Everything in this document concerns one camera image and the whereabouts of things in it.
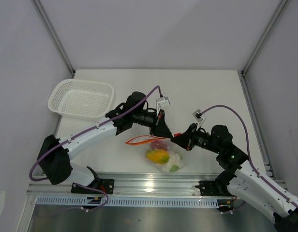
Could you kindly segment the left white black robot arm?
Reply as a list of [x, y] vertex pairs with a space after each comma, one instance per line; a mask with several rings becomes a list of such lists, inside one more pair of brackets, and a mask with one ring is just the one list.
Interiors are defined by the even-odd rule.
[[148, 96], [141, 92], [133, 92], [115, 109], [108, 112], [95, 125], [72, 134], [69, 137], [56, 138], [47, 136], [35, 163], [45, 174], [45, 180], [52, 185], [64, 181], [81, 184], [88, 193], [95, 193], [99, 181], [95, 171], [87, 166], [81, 167], [71, 161], [93, 144], [107, 138], [115, 137], [133, 124], [149, 128], [150, 135], [155, 137], [173, 138], [173, 133], [165, 122], [164, 107], [170, 105], [168, 97], [160, 96], [155, 108], [145, 108]]

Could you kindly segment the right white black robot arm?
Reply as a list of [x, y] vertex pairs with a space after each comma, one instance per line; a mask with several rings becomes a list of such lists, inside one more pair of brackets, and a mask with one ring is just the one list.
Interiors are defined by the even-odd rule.
[[216, 153], [224, 169], [215, 179], [219, 194], [238, 196], [273, 222], [278, 232], [298, 232], [298, 197], [253, 166], [232, 139], [227, 126], [216, 125], [205, 133], [193, 123], [171, 142], [188, 151], [198, 146]]

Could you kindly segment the clear red zip bag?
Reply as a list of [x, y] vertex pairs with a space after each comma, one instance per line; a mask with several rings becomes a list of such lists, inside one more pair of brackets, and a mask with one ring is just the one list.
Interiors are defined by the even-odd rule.
[[169, 138], [141, 135], [125, 142], [160, 172], [175, 173], [186, 165], [185, 150]]

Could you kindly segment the yellow green toy mango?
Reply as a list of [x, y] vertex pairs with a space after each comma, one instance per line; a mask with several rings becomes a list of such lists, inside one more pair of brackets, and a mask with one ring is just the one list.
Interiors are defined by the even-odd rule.
[[156, 164], [166, 164], [169, 161], [170, 155], [167, 151], [161, 149], [147, 150], [146, 158]]

